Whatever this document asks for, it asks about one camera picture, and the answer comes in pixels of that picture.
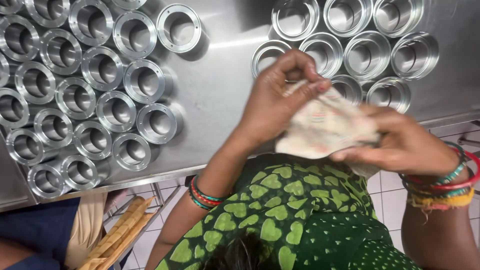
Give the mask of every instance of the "aluminum ring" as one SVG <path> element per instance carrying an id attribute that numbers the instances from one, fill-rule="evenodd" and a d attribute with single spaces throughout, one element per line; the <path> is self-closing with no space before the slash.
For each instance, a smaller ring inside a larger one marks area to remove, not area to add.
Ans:
<path id="1" fill-rule="evenodd" d="M 113 132 L 125 132 L 135 125 L 137 108 L 125 93 L 109 91 L 100 96 L 96 105 L 100 123 Z"/>
<path id="2" fill-rule="evenodd" d="M 100 123 L 85 121 L 75 128 L 73 143 L 78 152 L 90 160 L 102 160 L 110 156 L 113 139 L 110 131 Z"/>
<path id="3" fill-rule="evenodd" d="M 2 15 L 15 14 L 24 8 L 23 0 L 6 1 L 5 4 L 0 5 L 0 14 Z"/>
<path id="4" fill-rule="evenodd" d="M 155 24 L 141 12 L 128 11 L 120 15 L 115 21 L 113 41 L 119 51 L 126 56 L 133 59 L 145 58 L 156 47 Z"/>
<path id="5" fill-rule="evenodd" d="M 360 105 L 362 101 L 362 87 L 360 83 L 349 75 L 336 75 L 331 79 L 332 86 L 341 96 L 352 102 L 353 106 Z"/>
<path id="6" fill-rule="evenodd" d="M 176 44 L 170 36 L 170 28 L 178 19 L 191 21 L 195 27 L 192 38 L 186 44 Z M 162 9 L 156 21 L 156 28 L 162 45 L 176 54 L 195 53 L 201 50 L 206 39 L 200 17 L 191 7 L 184 4 L 171 4 Z"/>
<path id="7" fill-rule="evenodd" d="M 167 99 L 173 88 L 168 71 L 150 60 L 136 60 L 127 66 L 123 77 L 127 94 L 135 101 L 149 104 Z"/>
<path id="8" fill-rule="evenodd" d="M 47 1 L 25 0 L 25 7 L 37 24 L 48 28 L 57 28 L 67 22 L 70 0 L 61 0 L 60 5 L 57 2 L 50 5 Z"/>
<path id="9" fill-rule="evenodd" d="M 23 31 L 30 38 L 20 39 Z M 7 15 L 0 19 L 0 50 L 12 60 L 25 62 L 33 60 L 40 48 L 40 34 L 33 24 L 18 15 Z"/>
<path id="10" fill-rule="evenodd" d="M 60 75 L 71 75 L 82 63 L 82 47 L 68 31 L 51 29 L 40 39 L 40 57 L 51 71 Z"/>
<path id="11" fill-rule="evenodd" d="M 375 79 L 388 67 L 391 49 L 388 39 L 379 32 L 362 32 L 354 36 L 345 47 L 345 69 L 356 79 Z"/>
<path id="12" fill-rule="evenodd" d="M 183 129 L 183 117 L 174 106 L 154 103 L 138 111 L 137 129 L 152 144 L 166 144 Z"/>
<path id="13" fill-rule="evenodd" d="M 367 27 L 372 11 L 372 0 L 327 0 L 324 21 L 334 35 L 353 37 Z"/>
<path id="14" fill-rule="evenodd" d="M 65 147 L 73 140 L 72 121 L 57 109 L 43 109 L 34 119 L 33 127 L 40 140 L 50 147 Z"/>
<path id="15" fill-rule="evenodd" d="M 401 37 L 419 24 L 423 10 L 423 0 L 377 0 L 373 22 L 387 37 Z"/>
<path id="16" fill-rule="evenodd" d="M 14 129 L 7 135 L 5 142 L 12 159 L 25 166 L 52 159 L 60 151 L 44 145 L 33 128 Z"/>
<path id="17" fill-rule="evenodd" d="M 21 64 L 15 72 L 17 91 L 33 104 L 51 102 L 61 79 L 62 77 L 52 73 L 45 65 L 34 61 Z"/>
<path id="18" fill-rule="evenodd" d="M 266 41 L 255 50 L 252 56 L 252 74 L 256 78 L 260 74 L 259 63 L 265 58 L 277 57 L 280 54 L 286 53 L 289 49 L 292 49 L 290 45 L 281 41 L 281 40 L 269 40 Z"/>
<path id="19" fill-rule="evenodd" d="M 106 92 L 122 83 L 126 64 L 112 49 L 104 46 L 92 47 L 84 54 L 82 74 L 89 85 Z"/>
<path id="20" fill-rule="evenodd" d="M 392 68 L 400 78 L 421 79 L 435 68 L 439 54 L 438 42 L 432 35 L 424 32 L 408 34 L 392 49 Z"/>
<path id="21" fill-rule="evenodd" d="M 299 11 L 305 18 L 305 26 L 300 31 L 295 29 L 295 33 L 287 31 L 282 28 L 280 24 L 282 17 L 287 15 L 287 12 L 291 9 Z M 315 31 L 320 21 L 320 13 L 321 10 L 316 0 L 278 0 L 272 9 L 272 26 L 282 39 L 288 41 L 301 41 Z"/>
<path id="22" fill-rule="evenodd" d="M 72 119 L 84 120 L 95 114 L 96 92 L 80 78 L 70 77 L 61 81 L 55 100 L 59 109 Z"/>
<path id="23" fill-rule="evenodd" d="M 65 184 L 60 174 L 61 162 L 61 160 L 52 160 L 30 169 L 27 183 L 33 193 L 42 199 L 55 199 L 72 189 Z"/>
<path id="24" fill-rule="evenodd" d="M 113 141 L 113 158 L 124 169 L 136 172 L 145 169 L 159 155 L 159 145 L 149 144 L 137 133 L 125 133 Z"/>
<path id="25" fill-rule="evenodd" d="M 17 70 L 18 66 L 18 62 L 0 53 L 0 87 L 15 85 L 15 70 Z"/>
<path id="26" fill-rule="evenodd" d="M 91 161 L 80 155 L 65 158 L 60 166 L 60 175 L 74 190 L 89 190 L 103 182 L 110 174 L 108 160 Z"/>
<path id="27" fill-rule="evenodd" d="M 368 90 L 366 102 L 381 107 L 391 107 L 405 113 L 410 106 L 410 87 L 397 77 L 388 77 L 376 82 Z"/>
<path id="28" fill-rule="evenodd" d="M 89 23 L 93 15 L 102 13 L 105 25 Z M 70 9 L 68 23 L 75 37 L 89 46 L 100 46 L 110 38 L 113 30 L 113 16 L 101 0 L 77 0 Z"/>
<path id="29" fill-rule="evenodd" d="M 343 62 L 343 47 L 338 38 L 329 33 L 315 33 L 299 47 L 315 59 L 317 72 L 330 78 L 338 72 Z"/>
<path id="30" fill-rule="evenodd" d="M 33 123 L 26 100 L 17 91 L 0 88 L 0 124 L 9 128 L 19 128 Z"/>

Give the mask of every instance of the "woman's left hand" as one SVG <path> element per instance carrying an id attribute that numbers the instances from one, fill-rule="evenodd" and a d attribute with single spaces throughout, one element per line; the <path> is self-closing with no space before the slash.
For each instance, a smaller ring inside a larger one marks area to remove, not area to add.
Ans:
<path id="1" fill-rule="evenodd" d="M 288 97 L 283 95 L 291 85 L 286 80 L 302 79 L 308 83 Z M 316 72 L 312 57 L 298 49 L 291 49 L 260 73 L 235 133 L 252 147 L 258 147 L 285 131 L 293 115 L 331 85 L 329 79 Z"/>

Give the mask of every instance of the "dark hair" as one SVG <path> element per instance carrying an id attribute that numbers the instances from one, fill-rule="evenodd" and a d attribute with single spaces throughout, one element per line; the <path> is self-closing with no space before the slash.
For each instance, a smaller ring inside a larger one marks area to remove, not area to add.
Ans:
<path id="1" fill-rule="evenodd" d="M 228 245 L 219 245 L 198 270 L 280 270 L 272 247 L 253 232 L 241 231 Z"/>

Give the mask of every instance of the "hand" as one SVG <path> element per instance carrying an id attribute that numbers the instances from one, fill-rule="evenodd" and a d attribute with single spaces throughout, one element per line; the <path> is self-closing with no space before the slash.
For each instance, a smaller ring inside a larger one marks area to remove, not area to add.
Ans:
<path id="1" fill-rule="evenodd" d="M 286 80 L 308 80 L 292 95 L 284 97 Z M 274 139 L 288 128 L 293 115 L 309 100 L 330 88 L 332 83 L 321 77 L 315 61 L 308 54 L 291 49 L 262 71 L 253 85 L 236 134 L 253 147 Z"/>
<path id="2" fill-rule="evenodd" d="M 353 147 L 330 155 L 334 161 L 374 164 L 391 172 L 443 177 L 452 173 L 459 157 L 442 140 L 414 119 L 389 107 L 361 105 L 383 133 L 380 148 Z"/>

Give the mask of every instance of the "woman's right hand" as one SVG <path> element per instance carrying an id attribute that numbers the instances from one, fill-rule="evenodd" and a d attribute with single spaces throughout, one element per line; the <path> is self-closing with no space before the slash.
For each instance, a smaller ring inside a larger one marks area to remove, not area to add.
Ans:
<path id="1" fill-rule="evenodd" d="M 330 155 L 333 161 L 373 164 L 391 172 L 443 177 L 452 173 L 459 157 L 448 145 L 416 121 L 390 107 L 361 105 L 383 136 L 379 148 L 352 147 Z"/>

